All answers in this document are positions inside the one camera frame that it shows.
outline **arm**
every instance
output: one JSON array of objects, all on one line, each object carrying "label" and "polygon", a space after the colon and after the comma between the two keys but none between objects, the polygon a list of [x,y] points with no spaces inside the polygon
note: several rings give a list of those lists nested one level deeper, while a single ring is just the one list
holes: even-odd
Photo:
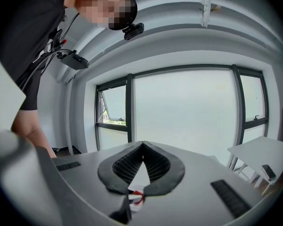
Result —
[{"label": "arm", "polygon": [[39,123],[38,112],[19,110],[14,124],[13,132],[29,139],[34,145],[46,148],[51,158],[56,157]]}]

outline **wire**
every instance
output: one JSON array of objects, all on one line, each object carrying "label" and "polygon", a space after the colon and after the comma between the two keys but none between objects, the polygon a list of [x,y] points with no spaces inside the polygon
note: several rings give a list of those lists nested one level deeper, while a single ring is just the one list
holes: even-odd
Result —
[{"label": "wire", "polygon": [[62,38],[60,40],[60,43],[64,40],[66,34],[68,33],[68,30],[70,29],[72,23],[74,22],[74,20],[76,19],[77,16],[79,16],[80,13],[77,13],[74,18],[70,21],[69,25],[67,26],[66,30],[65,30],[65,33],[62,35]]},{"label": "wire", "polygon": [[51,56],[50,60],[48,61],[48,63],[45,65],[43,71],[41,72],[41,76],[44,74],[45,70],[47,69],[47,67],[49,66],[49,64],[51,63],[51,61],[53,60],[54,58],[54,54]]},{"label": "wire", "polygon": [[28,81],[29,81],[30,78],[32,77],[33,73],[36,72],[36,70],[40,67],[40,65],[41,65],[44,61],[46,61],[46,59],[48,59],[48,57],[49,57],[50,55],[54,56],[54,55],[55,55],[56,53],[58,53],[58,52],[68,52],[68,53],[70,53],[70,54],[72,53],[71,50],[66,49],[66,48],[58,49],[58,50],[56,50],[56,51],[47,53],[47,55],[37,64],[37,66],[33,69],[33,71],[31,71],[31,73],[29,74],[29,76],[27,77],[27,79],[26,79],[26,80],[23,80],[22,83],[20,84],[19,87],[20,87],[20,89],[21,89],[22,91],[24,90],[24,88],[25,88],[25,86],[27,85]]},{"label": "wire", "polygon": [[[73,17],[73,19],[70,21],[69,25],[67,26],[67,28],[66,28],[66,30],[65,30],[65,33],[62,35],[62,37],[61,37],[61,39],[60,39],[60,43],[64,40],[64,38],[65,38],[66,34],[68,33],[68,31],[69,31],[69,29],[70,29],[72,23],[74,22],[74,20],[76,19],[76,17],[79,16],[79,14],[80,14],[80,13],[77,13],[77,14]],[[44,68],[43,71],[41,72],[41,76],[44,74],[45,70],[47,69],[47,67],[49,66],[49,64],[51,63],[51,61],[53,60],[54,56],[55,56],[55,55],[53,54],[53,55],[51,56],[50,60],[48,61],[48,63],[45,65],[45,68]]]}]

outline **white object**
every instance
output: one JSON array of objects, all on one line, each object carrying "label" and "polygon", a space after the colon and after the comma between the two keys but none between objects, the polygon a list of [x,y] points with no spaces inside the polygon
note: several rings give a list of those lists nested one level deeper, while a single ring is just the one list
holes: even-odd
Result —
[{"label": "white object", "polygon": [[[238,157],[246,165],[260,175],[255,187],[258,187],[262,179],[273,185],[283,172],[283,142],[258,137],[247,143],[228,148],[228,151]],[[262,165],[269,165],[276,174],[271,181],[262,170]]]},{"label": "white object", "polygon": [[203,0],[202,26],[208,27],[209,13],[211,11],[211,0]]},{"label": "white object", "polygon": [[11,79],[0,62],[0,131],[10,130],[25,99],[25,94]]},{"label": "white object", "polygon": [[66,128],[65,133],[66,133],[66,141],[70,155],[74,154],[74,151],[72,149],[71,136],[70,136],[70,98],[71,98],[73,83],[74,80],[71,80],[67,84],[66,99],[65,99],[65,128]]}]

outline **black t-shirt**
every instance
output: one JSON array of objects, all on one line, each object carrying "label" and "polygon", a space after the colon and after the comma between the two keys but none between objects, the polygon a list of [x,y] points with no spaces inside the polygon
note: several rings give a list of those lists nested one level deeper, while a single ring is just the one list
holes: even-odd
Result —
[{"label": "black t-shirt", "polygon": [[[5,0],[0,6],[0,61],[19,86],[65,14],[64,0]],[[37,109],[41,66],[24,89],[21,110]]]}]

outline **black camera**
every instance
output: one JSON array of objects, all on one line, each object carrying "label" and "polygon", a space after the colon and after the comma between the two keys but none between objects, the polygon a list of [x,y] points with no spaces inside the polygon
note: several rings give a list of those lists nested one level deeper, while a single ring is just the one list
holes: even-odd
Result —
[{"label": "black camera", "polygon": [[144,24],[130,24],[129,27],[123,29],[123,32],[125,33],[124,39],[130,40],[134,38],[135,36],[141,34],[144,31]]}]

